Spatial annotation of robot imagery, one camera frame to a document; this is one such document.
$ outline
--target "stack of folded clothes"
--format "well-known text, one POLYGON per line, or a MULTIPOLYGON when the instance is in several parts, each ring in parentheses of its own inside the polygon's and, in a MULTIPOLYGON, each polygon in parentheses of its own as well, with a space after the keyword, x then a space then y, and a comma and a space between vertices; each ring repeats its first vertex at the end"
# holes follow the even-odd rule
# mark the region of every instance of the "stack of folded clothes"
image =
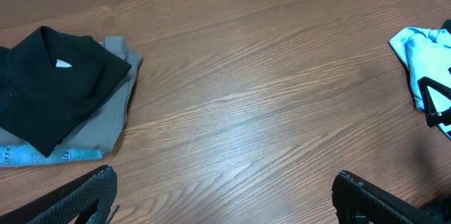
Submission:
POLYGON ((103 158, 141 61, 123 37, 97 43, 49 27, 0 47, 0 167, 103 158))

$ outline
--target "wooden surface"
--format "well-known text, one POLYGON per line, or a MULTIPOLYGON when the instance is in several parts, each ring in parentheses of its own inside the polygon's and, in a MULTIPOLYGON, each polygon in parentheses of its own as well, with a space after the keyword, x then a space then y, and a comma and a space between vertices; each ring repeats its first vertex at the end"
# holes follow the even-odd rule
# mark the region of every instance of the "wooden surface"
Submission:
POLYGON ((340 170, 416 206, 451 192, 451 142, 414 110, 388 46, 440 27, 451 0, 105 1, 0 29, 8 47, 40 25, 123 35, 145 57, 116 150, 1 169, 0 213, 104 163, 114 223, 337 223, 340 170))

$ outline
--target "crumpled blue cloth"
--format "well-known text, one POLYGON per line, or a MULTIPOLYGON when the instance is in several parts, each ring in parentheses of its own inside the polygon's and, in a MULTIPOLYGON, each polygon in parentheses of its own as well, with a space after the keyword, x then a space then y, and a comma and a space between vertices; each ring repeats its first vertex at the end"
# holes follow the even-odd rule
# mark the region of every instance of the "crumpled blue cloth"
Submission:
MULTIPOLYGON (((410 87, 415 106, 424 111, 423 99, 418 85, 422 77, 429 77, 447 87, 451 87, 451 35, 447 30, 431 30, 419 27, 406 27, 390 41, 390 46, 410 72, 410 87)), ((437 112, 451 107, 451 100, 435 89, 428 87, 437 112)), ((451 139, 447 132, 451 125, 438 127, 451 139)))
POLYGON ((102 159, 105 155, 106 152, 99 150, 56 147, 50 156, 45 158, 30 144, 0 146, 0 167, 38 166, 71 161, 93 161, 102 159))

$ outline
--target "blue jeans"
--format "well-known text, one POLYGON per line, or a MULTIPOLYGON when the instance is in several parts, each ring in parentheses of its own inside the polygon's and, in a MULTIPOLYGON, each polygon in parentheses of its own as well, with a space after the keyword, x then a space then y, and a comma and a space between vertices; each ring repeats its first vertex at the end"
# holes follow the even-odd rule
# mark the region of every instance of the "blue jeans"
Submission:
POLYGON ((0 146, 0 167, 38 166, 71 161, 92 161, 105 157, 100 150, 57 147, 48 158, 36 151, 30 144, 0 146))

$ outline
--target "clothing pile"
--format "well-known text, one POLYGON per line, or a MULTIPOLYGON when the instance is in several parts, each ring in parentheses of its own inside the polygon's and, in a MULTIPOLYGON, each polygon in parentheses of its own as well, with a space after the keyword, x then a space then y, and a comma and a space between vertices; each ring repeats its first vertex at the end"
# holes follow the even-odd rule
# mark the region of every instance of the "clothing pile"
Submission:
POLYGON ((0 167, 103 158, 127 120, 141 61, 124 37, 98 43, 50 27, 0 47, 0 167))
POLYGON ((409 71, 416 108, 451 139, 450 32, 451 20, 439 30, 406 27, 389 43, 409 71))

